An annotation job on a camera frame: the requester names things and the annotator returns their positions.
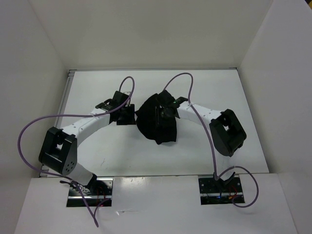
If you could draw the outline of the black skirt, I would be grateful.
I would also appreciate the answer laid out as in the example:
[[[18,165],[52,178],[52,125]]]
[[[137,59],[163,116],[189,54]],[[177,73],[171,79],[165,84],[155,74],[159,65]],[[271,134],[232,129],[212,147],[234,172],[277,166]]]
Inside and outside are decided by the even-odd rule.
[[[175,142],[177,138],[176,119],[158,122],[157,107],[159,103],[167,103],[175,98],[166,90],[150,96],[142,106],[135,112],[136,125],[139,131],[150,140],[160,145],[167,142]]]

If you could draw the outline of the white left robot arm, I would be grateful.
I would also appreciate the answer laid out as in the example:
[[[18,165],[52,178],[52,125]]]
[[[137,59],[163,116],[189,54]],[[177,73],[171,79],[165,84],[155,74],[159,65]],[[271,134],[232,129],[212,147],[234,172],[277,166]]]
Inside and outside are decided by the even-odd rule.
[[[126,104],[110,114],[114,109],[102,102],[86,117],[61,129],[51,127],[45,136],[39,162],[51,170],[73,179],[86,195],[104,190],[104,183],[97,176],[78,163],[78,146],[98,130],[112,122],[117,125],[135,125],[135,105]]]

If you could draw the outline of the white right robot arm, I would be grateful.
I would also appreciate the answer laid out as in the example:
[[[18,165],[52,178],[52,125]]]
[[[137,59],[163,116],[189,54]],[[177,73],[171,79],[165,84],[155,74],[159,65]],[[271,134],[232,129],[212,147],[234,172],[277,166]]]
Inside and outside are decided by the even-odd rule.
[[[212,150],[214,187],[220,192],[226,191],[235,173],[232,173],[229,178],[217,174],[215,151],[223,156],[232,157],[236,150],[243,146],[247,134],[235,113],[230,109],[225,111],[208,109],[193,104],[184,97],[169,100],[159,97],[157,102],[160,105],[158,116],[161,120],[181,118],[203,126]]]

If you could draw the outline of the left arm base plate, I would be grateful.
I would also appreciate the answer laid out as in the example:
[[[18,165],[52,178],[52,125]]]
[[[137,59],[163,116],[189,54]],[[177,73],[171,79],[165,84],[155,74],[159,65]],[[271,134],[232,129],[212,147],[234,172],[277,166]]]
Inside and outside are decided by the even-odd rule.
[[[98,187],[95,190],[86,190],[81,188],[87,204],[90,207],[111,207],[114,178],[113,177],[99,177],[97,179]],[[85,203],[81,194],[74,185],[70,185],[66,207],[85,207]]]

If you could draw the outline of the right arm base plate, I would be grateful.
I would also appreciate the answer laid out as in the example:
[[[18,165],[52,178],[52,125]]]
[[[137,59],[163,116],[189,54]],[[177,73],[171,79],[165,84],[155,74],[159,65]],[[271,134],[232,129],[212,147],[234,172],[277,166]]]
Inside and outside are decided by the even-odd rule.
[[[240,178],[231,176],[227,180],[215,180],[213,175],[198,178],[201,205],[245,203]]]

